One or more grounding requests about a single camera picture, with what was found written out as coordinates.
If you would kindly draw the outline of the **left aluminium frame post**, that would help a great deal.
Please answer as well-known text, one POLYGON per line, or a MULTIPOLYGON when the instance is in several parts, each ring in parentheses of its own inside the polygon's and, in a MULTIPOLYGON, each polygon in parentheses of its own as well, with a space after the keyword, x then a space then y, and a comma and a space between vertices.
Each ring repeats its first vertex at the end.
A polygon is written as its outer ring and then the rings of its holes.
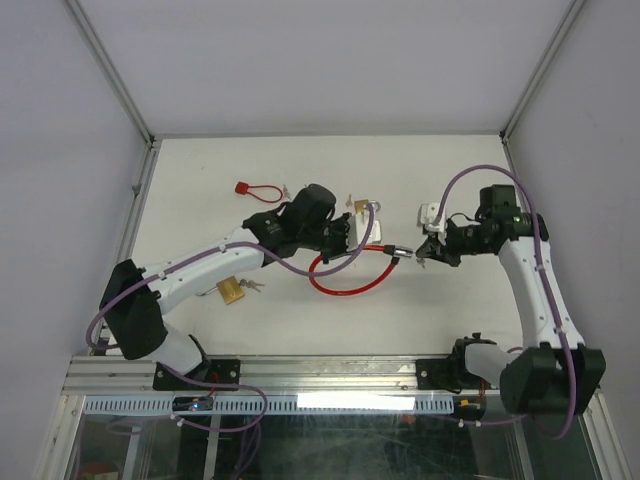
POLYGON ((146 147, 152 148, 156 136, 134 101, 129 88, 118 71, 104 42, 101 40, 82 2, 78 0, 63 0, 62 4, 138 136, 142 139, 146 147))

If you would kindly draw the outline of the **black mounting plate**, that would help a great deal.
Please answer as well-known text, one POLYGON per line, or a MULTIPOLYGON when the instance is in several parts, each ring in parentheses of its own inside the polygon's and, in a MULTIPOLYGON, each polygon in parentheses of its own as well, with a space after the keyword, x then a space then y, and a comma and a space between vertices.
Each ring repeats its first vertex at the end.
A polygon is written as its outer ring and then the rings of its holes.
POLYGON ((196 390, 237 391, 241 361, 239 359, 209 358, 188 373, 178 373, 158 363, 152 388, 160 392, 196 390))
POLYGON ((448 358, 420 358, 415 361, 415 374, 419 390, 478 390, 482 383, 498 389, 497 381, 489 381, 470 373, 462 361, 448 358))

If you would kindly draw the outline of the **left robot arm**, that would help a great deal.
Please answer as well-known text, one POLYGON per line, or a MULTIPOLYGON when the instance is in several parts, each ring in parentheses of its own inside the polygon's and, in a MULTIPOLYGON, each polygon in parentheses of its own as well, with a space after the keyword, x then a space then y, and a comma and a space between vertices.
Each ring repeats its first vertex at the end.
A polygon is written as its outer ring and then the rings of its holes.
POLYGON ((139 267, 131 259, 117 264, 99 305, 115 347, 129 360, 149 360, 174 370, 188 388, 209 377, 198 341, 170 326, 165 315, 182 302, 240 273, 272 263, 287 266, 298 250, 328 257, 349 251, 351 216, 336 215, 336 198, 310 184, 282 205, 245 219, 221 239, 194 253, 139 267))

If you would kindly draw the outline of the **red thin-cable padlock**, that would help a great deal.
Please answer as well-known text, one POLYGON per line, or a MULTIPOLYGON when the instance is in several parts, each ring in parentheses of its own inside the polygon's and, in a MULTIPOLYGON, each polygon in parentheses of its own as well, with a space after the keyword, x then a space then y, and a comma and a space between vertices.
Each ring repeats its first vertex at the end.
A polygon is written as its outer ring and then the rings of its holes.
POLYGON ((249 184, 238 181, 234 192, 240 196, 248 196, 265 204, 277 204, 284 199, 283 190, 272 184, 249 184))

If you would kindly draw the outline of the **thick red cable lock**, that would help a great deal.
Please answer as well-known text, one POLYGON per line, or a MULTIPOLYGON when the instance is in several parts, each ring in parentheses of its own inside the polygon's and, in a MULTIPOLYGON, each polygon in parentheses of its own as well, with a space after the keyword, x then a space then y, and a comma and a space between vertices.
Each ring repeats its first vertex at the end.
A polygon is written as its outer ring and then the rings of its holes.
POLYGON ((396 269, 402 259, 410 259, 414 251, 393 244, 368 244, 364 248, 364 261, 355 261, 337 280, 326 277, 309 279, 318 292, 337 298, 364 295, 378 287, 396 269))

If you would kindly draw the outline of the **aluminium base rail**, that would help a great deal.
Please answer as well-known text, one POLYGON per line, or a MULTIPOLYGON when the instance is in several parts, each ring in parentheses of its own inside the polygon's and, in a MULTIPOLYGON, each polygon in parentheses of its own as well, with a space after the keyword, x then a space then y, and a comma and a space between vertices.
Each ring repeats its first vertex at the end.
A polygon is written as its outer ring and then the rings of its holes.
POLYGON ((68 367, 65 395, 159 394, 208 390, 219 380, 223 390, 249 385, 266 394, 315 391, 413 394, 434 390, 431 370, 444 355, 222 355, 212 361, 213 373, 185 382, 151 360, 122 356, 76 356, 68 367))

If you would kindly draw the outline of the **large brass padlock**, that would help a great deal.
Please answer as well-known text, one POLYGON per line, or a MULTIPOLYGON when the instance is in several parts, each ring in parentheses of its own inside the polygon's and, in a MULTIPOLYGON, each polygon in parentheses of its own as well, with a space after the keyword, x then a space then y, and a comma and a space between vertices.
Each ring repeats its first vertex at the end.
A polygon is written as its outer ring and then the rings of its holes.
POLYGON ((232 276, 217 283, 209 290, 196 293, 196 296, 204 297, 214 292, 218 292, 221 295, 224 303, 226 305, 230 305, 242 299, 245 296, 246 290, 254 290, 260 293, 263 287, 263 283, 259 283, 246 278, 237 279, 235 276, 232 276))

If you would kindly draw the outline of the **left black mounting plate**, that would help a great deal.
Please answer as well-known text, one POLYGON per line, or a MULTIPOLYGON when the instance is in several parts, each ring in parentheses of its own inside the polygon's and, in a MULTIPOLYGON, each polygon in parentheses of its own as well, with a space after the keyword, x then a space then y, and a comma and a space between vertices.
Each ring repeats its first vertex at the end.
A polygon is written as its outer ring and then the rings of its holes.
POLYGON ((160 392, 196 390, 237 391, 241 361, 239 359, 209 358, 188 373, 178 373, 158 363, 152 388, 160 392))

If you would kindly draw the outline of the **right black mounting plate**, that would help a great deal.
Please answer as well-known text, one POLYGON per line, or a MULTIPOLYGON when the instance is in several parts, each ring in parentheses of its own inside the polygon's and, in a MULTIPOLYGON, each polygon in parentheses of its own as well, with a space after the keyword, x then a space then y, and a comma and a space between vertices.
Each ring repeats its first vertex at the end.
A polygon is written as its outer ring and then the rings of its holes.
POLYGON ((478 390, 482 383, 498 389, 497 381, 489 381, 470 373, 462 361, 448 358, 420 358, 415 361, 415 374, 419 390, 478 390))

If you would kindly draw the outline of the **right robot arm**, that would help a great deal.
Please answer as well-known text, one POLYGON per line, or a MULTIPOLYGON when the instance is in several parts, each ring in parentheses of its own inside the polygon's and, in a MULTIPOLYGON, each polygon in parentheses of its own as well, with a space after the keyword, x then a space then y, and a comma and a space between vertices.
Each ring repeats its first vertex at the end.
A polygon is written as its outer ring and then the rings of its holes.
POLYGON ((500 390, 512 414, 582 414, 606 369, 601 350, 589 348, 571 320, 551 263, 541 216, 516 203, 511 185, 480 192, 473 223, 459 226, 437 203, 419 208, 426 236, 416 256, 451 267, 465 256, 495 255, 511 285, 522 330, 522 350, 511 354, 480 333, 459 338, 445 360, 428 368, 436 386, 459 391, 481 382, 500 390))

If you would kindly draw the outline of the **right aluminium frame post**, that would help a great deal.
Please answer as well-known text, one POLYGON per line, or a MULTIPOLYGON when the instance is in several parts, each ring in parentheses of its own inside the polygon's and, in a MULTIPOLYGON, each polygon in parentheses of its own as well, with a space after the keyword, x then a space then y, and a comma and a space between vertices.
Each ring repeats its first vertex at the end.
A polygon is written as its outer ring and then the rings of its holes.
POLYGON ((562 46, 571 34, 579 16, 587 5, 587 0, 572 0, 569 2, 539 60, 535 64, 524 90, 500 131, 500 138, 503 145, 509 142, 510 137, 516 130, 526 109, 537 94, 537 91, 541 88, 562 46))

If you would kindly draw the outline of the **aluminium frame post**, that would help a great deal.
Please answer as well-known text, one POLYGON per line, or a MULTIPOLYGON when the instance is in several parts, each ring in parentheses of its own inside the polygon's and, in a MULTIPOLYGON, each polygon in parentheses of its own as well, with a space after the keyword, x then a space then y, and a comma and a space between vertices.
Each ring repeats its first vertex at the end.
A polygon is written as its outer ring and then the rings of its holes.
POLYGON ((156 136, 134 101, 129 88, 118 71, 104 42, 101 40, 82 2, 78 0, 63 0, 62 4, 138 136, 142 139, 146 147, 152 148, 156 136))
POLYGON ((503 145, 509 142, 510 137, 516 130, 526 109, 537 94, 537 91, 541 88, 562 46, 571 34, 579 16, 587 5, 587 0, 572 0, 569 2, 539 60, 535 64, 524 90, 500 131, 500 138, 503 145))

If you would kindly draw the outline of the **medium brass padlock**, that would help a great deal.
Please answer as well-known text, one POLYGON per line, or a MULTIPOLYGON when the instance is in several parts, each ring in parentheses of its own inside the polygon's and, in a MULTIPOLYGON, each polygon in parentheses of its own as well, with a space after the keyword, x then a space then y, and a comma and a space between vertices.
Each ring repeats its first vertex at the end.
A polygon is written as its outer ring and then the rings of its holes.
POLYGON ((372 207, 375 212, 378 212, 381 209, 381 205, 379 202, 368 199, 355 200, 353 202, 353 207, 357 214, 362 214, 369 207, 372 207))

